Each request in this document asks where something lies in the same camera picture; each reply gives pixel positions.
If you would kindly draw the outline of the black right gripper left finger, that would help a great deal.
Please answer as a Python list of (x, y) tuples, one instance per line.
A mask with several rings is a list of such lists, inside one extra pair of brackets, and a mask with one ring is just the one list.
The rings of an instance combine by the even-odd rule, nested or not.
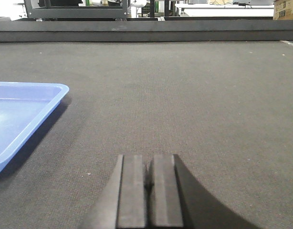
[(81, 228), (145, 229), (146, 202), (142, 156), (119, 155), (109, 181), (81, 223)]

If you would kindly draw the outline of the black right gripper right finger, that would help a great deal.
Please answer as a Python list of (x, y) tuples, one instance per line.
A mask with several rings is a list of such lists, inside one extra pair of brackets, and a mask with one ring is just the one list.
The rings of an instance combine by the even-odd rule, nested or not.
[(152, 229), (257, 228), (208, 192), (179, 155), (155, 155), (149, 176)]

